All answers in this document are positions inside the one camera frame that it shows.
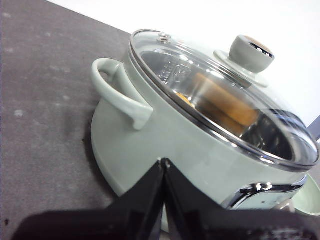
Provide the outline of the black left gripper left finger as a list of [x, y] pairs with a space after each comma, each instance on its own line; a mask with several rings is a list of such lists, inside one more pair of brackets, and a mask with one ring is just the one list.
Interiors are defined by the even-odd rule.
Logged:
[[161, 161], [107, 208], [46, 211], [23, 220], [14, 240], [147, 240], [160, 232], [164, 205]]

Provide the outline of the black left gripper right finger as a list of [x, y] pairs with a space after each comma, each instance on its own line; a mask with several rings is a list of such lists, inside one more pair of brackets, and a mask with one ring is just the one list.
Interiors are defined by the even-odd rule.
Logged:
[[163, 158], [165, 208], [171, 233], [182, 240], [317, 240], [308, 216], [280, 210], [228, 210]]

